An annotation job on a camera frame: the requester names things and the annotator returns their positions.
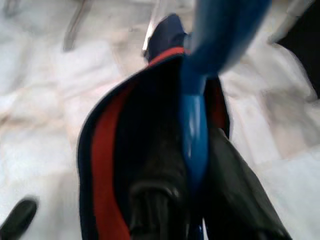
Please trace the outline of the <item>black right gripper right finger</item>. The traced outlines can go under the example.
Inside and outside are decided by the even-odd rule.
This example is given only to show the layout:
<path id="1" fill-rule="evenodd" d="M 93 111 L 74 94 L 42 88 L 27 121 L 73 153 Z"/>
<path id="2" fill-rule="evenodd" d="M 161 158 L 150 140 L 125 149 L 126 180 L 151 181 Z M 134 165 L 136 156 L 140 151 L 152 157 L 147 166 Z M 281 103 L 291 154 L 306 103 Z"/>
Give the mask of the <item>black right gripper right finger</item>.
<path id="1" fill-rule="evenodd" d="M 260 180 L 221 130 L 209 130 L 209 240 L 293 240 Z"/>

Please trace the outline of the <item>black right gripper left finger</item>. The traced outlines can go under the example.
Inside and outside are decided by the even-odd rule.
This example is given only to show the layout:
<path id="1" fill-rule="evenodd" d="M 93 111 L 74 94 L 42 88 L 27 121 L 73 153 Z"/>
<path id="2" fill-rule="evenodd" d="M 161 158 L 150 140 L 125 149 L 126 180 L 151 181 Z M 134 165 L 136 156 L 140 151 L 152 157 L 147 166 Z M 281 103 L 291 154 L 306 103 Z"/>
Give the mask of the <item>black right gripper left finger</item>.
<path id="1" fill-rule="evenodd" d="M 130 240 L 188 240 L 190 192 L 179 142 L 151 147 L 129 198 Z"/>

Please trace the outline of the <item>blue plastic hanger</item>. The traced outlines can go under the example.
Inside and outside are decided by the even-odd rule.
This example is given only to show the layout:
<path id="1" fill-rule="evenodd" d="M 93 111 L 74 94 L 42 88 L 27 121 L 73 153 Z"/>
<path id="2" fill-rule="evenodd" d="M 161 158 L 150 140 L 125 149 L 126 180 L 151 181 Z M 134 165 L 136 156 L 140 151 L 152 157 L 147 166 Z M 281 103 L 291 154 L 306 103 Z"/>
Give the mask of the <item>blue plastic hanger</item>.
<path id="1" fill-rule="evenodd" d="M 205 87 L 234 65 L 254 38 L 271 0 L 196 0 L 180 69 L 182 153 L 192 196 L 188 240 L 204 240 L 199 190 L 208 166 Z"/>

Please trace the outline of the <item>black shirt red collar trim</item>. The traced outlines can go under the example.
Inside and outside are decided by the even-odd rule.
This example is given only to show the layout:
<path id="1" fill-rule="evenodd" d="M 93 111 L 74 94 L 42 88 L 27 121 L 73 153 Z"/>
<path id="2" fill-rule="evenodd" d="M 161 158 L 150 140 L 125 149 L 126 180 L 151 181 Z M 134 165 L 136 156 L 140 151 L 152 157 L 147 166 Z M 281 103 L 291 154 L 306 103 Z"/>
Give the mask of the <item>black shirt red collar trim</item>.
<path id="1" fill-rule="evenodd" d="M 231 20 L 212 17 L 195 26 L 197 40 L 191 54 L 196 74 L 209 77 L 204 88 L 208 136 L 221 129 L 230 137 L 230 118 L 218 72 L 226 65 L 235 43 Z M 181 157 L 179 80 L 183 64 L 185 33 L 179 16 L 162 20 L 147 49 L 148 67 L 128 78 L 95 106 L 83 125 L 77 151 L 79 215 L 82 240 L 131 240 L 129 190 L 147 157 L 156 153 L 162 164 L 184 164 Z M 231 212 L 213 180 L 214 156 L 209 155 L 204 190 L 194 207 L 190 240 L 200 240 L 198 221 L 204 218 L 209 240 L 234 240 Z"/>

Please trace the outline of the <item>black robot foot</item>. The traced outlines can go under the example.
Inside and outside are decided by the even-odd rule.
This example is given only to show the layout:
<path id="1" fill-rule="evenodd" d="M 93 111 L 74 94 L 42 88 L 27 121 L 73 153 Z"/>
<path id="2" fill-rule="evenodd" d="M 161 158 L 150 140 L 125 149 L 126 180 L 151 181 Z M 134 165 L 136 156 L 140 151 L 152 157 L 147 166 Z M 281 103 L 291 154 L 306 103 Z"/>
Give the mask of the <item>black robot foot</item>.
<path id="1" fill-rule="evenodd" d="M 0 226 L 0 240 L 19 240 L 27 231 L 38 209 L 33 197 L 21 199 Z"/>

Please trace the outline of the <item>silver metal clothes rack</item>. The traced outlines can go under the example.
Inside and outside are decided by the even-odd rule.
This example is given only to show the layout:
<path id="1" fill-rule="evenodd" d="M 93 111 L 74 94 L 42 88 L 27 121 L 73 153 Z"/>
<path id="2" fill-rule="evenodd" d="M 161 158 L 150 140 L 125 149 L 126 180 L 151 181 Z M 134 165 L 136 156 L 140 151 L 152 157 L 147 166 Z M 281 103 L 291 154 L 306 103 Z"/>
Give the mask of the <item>silver metal clothes rack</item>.
<path id="1" fill-rule="evenodd" d="M 81 21 L 85 18 L 86 13 L 90 10 L 92 2 L 94 0 L 76 0 L 79 2 L 78 9 L 74 12 L 74 15 L 70 21 L 69 27 L 65 33 L 64 42 L 63 42 L 63 50 L 65 52 L 73 50 L 74 44 L 76 41 L 76 36 L 78 33 L 78 29 L 81 25 Z M 156 19 L 160 12 L 161 4 L 165 0 L 154 0 L 155 4 L 151 12 L 150 20 L 148 23 L 148 27 L 146 30 L 144 42 L 141 49 L 141 55 L 145 56 L 147 52 L 147 46 L 149 39 L 152 35 L 152 32 L 156 26 Z"/>

